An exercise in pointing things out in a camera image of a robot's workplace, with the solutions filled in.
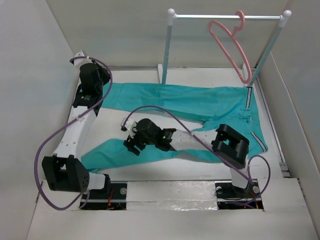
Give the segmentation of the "teal trousers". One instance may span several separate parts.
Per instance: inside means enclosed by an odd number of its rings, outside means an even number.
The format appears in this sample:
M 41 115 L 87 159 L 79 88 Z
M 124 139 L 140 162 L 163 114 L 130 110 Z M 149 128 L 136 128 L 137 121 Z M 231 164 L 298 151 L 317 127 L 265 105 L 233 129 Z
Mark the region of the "teal trousers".
M 140 106 L 159 106 L 176 117 L 203 124 L 209 131 L 227 124 L 249 140 L 249 153 L 268 151 L 259 118 L 259 110 L 251 87 L 190 87 L 156 83 L 113 83 L 105 86 L 108 96 L 103 108 L 131 112 Z M 176 158 L 179 151 L 161 151 L 148 145 L 139 156 L 129 152 L 123 141 L 108 139 L 82 156 L 85 168 L 93 173 L 102 169 Z

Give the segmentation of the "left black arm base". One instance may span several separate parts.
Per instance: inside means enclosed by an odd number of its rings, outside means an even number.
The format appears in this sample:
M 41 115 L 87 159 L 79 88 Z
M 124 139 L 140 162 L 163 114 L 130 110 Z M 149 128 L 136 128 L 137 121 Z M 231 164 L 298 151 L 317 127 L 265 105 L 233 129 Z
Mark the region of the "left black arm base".
M 90 190 L 83 194 L 79 203 L 81 210 L 122 211 L 127 209 L 127 182 L 111 182 L 109 193 Z

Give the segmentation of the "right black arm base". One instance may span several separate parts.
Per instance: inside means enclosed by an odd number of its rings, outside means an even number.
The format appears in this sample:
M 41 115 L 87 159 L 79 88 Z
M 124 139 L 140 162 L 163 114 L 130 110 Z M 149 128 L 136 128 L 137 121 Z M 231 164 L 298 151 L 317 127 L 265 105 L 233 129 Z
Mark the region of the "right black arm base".
M 249 183 L 245 189 L 235 187 L 229 181 L 215 183 L 215 196 L 219 210 L 263 210 L 260 188 L 257 182 Z

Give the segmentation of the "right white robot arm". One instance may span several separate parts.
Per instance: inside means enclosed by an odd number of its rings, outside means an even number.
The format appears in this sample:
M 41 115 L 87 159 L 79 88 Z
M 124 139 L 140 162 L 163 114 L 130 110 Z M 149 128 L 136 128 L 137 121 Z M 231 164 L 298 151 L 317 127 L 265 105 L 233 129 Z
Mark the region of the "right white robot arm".
M 148 118 L 134 121 L 124 118 L 121 130 L 128 132 L 123 145 L 136 156 L 149 146 L 162 152 L 205 151 L 214 152 L 227 162 L 231 174 L 231 191 L 237 197 L 249 192 L 247 155 L 249 140 L 227 124 L 209 131 L 188 131 L 160 128 Z

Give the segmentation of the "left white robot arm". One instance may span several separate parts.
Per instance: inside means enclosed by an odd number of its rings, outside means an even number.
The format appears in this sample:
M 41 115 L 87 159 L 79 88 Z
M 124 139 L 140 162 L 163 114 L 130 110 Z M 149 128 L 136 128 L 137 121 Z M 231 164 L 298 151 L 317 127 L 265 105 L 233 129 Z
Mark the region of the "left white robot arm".
M 80 84 L 69 114 L 71 125 L 53 152 L 42 160 L 49 189 L 59 192 L 94 191 L 100 198 L 111 194 L 107 174 L 90 173 L 81 162 L 81 152 L 93 122 L 103 103 L 103 88 L 110 81 L 109 71 L 95 61 L 79 68 Z

